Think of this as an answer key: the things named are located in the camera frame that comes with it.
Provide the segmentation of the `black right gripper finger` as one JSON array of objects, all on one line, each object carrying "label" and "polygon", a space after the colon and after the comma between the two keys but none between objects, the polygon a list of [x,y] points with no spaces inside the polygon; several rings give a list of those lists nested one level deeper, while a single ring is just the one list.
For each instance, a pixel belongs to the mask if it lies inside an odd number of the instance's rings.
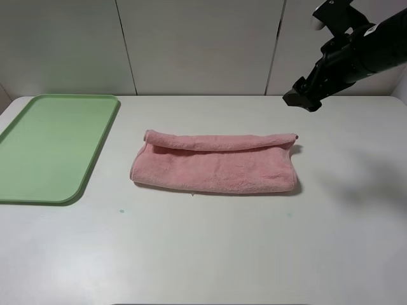
[{"label": "black right gripper finger", "polygon": [[310,103],[309,100],[304,96],[301,86],[306,83],[304,77],[300,77],[293,87],[284,94],[282,97],[284,102],[290,107],[299,107],[308,110]]},{"label": "black right gripper finger", "polygon": [[315,112],[322,107],[321,100],[324,99],[323,93],[312,92],[307,95],[308,99],[308,112]]}]

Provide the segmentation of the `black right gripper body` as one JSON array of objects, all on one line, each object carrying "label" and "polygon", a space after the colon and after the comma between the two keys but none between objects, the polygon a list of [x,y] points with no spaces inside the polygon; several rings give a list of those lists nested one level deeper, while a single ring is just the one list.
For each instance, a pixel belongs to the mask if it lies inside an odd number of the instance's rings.
[{"label": "black right gripper body", "polygon": [[378,24],[333,36],[321,47],[321,53],[306,79],[305,96],[317,92],[326,98],[406,63],[406,10]]}]

